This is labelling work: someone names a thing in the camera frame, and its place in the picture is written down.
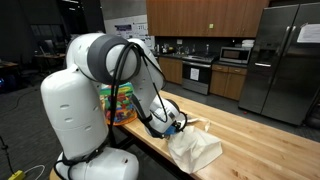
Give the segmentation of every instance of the lower cabinet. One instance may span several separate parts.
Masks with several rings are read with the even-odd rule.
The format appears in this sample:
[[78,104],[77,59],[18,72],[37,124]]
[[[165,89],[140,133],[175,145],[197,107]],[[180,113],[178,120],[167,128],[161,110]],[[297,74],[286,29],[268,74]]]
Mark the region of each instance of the lower cabinet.
[[159,65],[167,81],[182,84],[182,60],[159,57]]
[[210,93],[239,100],[246,74],[244,68],[213,65]]

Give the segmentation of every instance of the colorful package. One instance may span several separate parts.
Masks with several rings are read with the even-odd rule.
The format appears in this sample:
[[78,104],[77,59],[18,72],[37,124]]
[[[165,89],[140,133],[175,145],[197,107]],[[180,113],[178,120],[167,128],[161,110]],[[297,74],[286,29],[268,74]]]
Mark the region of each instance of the colorful package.
[[[118,98],[117,98],[117,108],[116,115],[114,118],[114,125],[127,124],[137,118],[137,113],[133,108],[130,101],[133,93],[133,87],[131,83],[122,84],[119,86]],[[110,124],[110,114],[109,111],[111,103],[111,86],[102,85],[100,90],[100,101],[102,104],[102,109],[106,117],[106,121]]]

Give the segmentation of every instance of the stainless steel appliance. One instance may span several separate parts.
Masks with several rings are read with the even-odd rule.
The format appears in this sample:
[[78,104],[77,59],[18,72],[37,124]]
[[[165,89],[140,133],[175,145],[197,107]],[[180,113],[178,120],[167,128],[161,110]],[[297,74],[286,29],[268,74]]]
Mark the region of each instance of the stainless steel appliance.
[[207,95],[211,82],[211,66],[218,58],[215,53],[195,53],[184,57],[182,87]]
[[240,108],[303,122],[320,89],[319,24],[320,3],[264,9]]
[[222,47],[219,61],[248,64],[250,53],[250,47]]

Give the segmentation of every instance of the floor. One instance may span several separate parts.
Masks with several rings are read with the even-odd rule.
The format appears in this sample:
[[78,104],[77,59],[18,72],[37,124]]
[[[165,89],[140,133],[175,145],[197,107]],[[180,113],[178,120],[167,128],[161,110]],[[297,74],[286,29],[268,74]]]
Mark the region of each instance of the floor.
[[[40,179],[48,179],[52,165],[62,148],[45,113],[39,90],[40,82],[41,80],[35,87],[0,94],[0,135],[9,146],[14,171],[25,171],[43,164],[46,169]],[[320,142],[320,130],[292,126],[250,112],[244,114],[243,110],[238,109],[236,101],[215,95],[201,95],[171,83],[167,83],[164,90]],[[115,131],[117,141],[126,138],[119,130]],[[128,151],[135,154],[139,160],[138,179],[177,179],[137,146],[131,146]],[[35,179],[39,173],[40,169],[30,171],[26,180]],[[5,153],[0,151],[0,179],[8,179],[10,175]]]

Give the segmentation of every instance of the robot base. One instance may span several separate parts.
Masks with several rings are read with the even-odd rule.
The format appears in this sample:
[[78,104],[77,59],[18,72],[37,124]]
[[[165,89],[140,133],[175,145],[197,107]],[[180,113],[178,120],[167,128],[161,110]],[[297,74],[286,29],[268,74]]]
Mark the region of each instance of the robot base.
[[[57,171],[68,179],[69,166],[57,164]],[[106,147],[89,163],[79,163],[72,167],[71,178],[76,180],[112,179],[134,180],[138,178],[139,162],[133,154],[120,149]]]

